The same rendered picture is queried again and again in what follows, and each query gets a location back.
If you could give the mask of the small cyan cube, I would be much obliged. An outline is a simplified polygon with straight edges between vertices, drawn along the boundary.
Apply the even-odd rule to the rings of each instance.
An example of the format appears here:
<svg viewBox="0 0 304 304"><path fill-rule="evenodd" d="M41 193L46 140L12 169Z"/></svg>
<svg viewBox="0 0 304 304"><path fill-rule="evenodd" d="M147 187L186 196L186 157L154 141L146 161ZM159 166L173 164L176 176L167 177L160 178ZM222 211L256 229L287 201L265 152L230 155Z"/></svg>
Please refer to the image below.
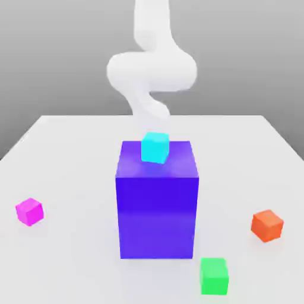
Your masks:
<svg viewBox="0 0 304 304"><path fill-rule="evenodd" d="M169 155L169 134L147 132L141 140L141 160L164 164Z"/></svg>

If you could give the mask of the small magenta cube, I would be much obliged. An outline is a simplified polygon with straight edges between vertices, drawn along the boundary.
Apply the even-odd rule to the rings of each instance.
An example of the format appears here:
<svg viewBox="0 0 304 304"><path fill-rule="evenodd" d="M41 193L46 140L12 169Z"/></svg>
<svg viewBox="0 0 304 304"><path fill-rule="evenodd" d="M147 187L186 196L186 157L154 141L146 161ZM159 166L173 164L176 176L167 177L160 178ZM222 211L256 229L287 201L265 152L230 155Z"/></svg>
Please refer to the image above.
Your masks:
<svg viewBox="0 0 304 304"><path fill-rule="evenodd" d="M32 226L38 221L44 219L43 206L40 202L33 198L17 204L15 206L19 221L26 226Z"/></svg>

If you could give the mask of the small orange cube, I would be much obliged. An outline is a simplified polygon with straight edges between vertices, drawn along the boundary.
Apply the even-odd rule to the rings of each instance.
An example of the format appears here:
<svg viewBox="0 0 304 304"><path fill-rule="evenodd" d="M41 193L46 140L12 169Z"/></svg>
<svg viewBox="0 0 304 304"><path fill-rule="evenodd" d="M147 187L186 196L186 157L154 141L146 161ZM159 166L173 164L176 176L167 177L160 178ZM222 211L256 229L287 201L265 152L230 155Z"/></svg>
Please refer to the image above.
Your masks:
<svg viewBox="0 0 304 304"><path fill-rule="evenodd" d="M281 236L284 221L271 210L264 210L253 215L251 231L264 243Z"/></svg>

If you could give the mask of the small green cube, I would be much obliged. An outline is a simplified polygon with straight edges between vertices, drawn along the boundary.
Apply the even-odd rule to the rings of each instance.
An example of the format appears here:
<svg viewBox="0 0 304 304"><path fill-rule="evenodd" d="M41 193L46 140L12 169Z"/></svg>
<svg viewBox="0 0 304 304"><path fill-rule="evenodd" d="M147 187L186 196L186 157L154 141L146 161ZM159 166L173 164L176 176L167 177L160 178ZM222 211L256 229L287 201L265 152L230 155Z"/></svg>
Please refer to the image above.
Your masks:
<svg viewBox="0 0 304 304"><path fill-rule="evenodd" d="M201 258L199 282L202 295L227 295L229 272L224 258Z"/></svg>

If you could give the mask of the large purple box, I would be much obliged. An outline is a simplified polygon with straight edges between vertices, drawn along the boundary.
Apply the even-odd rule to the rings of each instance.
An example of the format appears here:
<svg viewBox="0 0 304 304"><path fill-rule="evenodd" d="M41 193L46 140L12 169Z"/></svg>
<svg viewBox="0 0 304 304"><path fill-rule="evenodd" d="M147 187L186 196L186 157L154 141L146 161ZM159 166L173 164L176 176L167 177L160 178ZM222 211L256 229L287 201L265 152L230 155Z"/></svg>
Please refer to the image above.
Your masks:
<svg viewBox="0 0 304 304"><path fill-rule="evenodd" d="M141 160L141 143L123 141L116 176L122 259L191 259L199 174L188 141L172 141L165 164Z"/></svg>

